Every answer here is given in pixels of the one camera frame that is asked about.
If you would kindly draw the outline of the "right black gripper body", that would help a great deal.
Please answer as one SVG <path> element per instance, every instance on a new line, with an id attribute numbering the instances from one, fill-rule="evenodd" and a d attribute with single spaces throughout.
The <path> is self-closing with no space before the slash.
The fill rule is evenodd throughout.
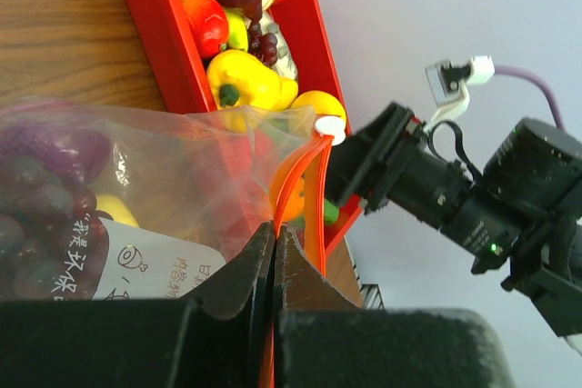
<path id="1" fill-rule="evenodd" d="M 528 297 L 559 337 L 581 332 L 581 143 L 525 117 L 483 169 L 453 124 L 456 158 L 401 104 L 333 147 L 326 199 L 394 203 L 472 254 L 473 274 L 508 264 L 502 287 Z"/>

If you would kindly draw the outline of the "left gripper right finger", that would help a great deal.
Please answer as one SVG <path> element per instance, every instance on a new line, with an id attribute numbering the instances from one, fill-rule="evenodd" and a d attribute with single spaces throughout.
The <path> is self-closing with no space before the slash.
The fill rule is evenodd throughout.
<path id="1" fill-rule="evenodd" d="M 513 387 L 500 340 L 473 311 L 370 310 L 310 263 L 296 234 L 276 241 L 277 387 Z"/>

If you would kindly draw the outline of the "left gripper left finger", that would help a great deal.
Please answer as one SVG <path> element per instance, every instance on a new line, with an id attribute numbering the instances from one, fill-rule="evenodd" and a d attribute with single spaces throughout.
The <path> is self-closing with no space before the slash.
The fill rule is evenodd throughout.
<path id="1" fill-rule="evenodd" d="M 1 306 L 4 387 L 259 387 L 276 236 L 176 300 Z"/>

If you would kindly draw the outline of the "clear zip top bag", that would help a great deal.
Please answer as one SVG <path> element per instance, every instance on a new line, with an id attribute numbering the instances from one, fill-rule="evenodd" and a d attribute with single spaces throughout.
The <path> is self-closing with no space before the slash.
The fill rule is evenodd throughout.
<path id="1" fill-rule="evenodd" d="M 314 131 L 331 142 L 331 149 L 346 135 L 317 120 L 311 134 L 290 132 L 287 123 L 298 116 L 291 110 L 265 111 L 257 126 L 240 134 L 226 129 L 222 114 L 180 115 L 52 99 L 28 99 L 3 107 L 1 129 L 32 122 L 88 127 L 108 136 L 112 143 L 108 164 L 94 181 L 83 185 L 95 196 L 120 198 L 139 228 L 103 218 L 109 249 L 93 299 L 1 299 L 1 306 L 32 301 L 176 300 L 235 258 L 264 223 L 273 225 L 276 239 L 283 227 L 292 230 L 306 256 L 305 208 L 295 220 L 281 222 L 293 183 L 281 188 L 276 217 L 269 203 L 269 185 L 281 165 L 299 162 L 295 154 L 302 148 L 315 149 L 310 144 Z M 264 383 L 259 387 L 268 386 L 272 372 L 271 285 L 267 298 L 269 320 L 260 373 Z"/>

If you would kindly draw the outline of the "purple grape bunch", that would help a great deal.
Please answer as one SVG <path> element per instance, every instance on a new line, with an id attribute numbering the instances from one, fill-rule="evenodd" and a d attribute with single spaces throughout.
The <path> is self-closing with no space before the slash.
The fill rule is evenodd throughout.
<path id="1" fill-rule="evenodd" d="M 109 235 L 95 195 L 40 160 L 1 161 L 1 299 L 91 300 Z"/>

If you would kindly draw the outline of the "purple onion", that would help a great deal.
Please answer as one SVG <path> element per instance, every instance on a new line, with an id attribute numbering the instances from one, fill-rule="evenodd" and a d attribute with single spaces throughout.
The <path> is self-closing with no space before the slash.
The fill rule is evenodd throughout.
<path id="1" fill-rule="evenodd" d="M 45 164 L 52 173 L 90 184 L 109 162 L 108 136 L 88 127 L 26 122 L 1 129 L 1 157 L 22 154 Z"/>

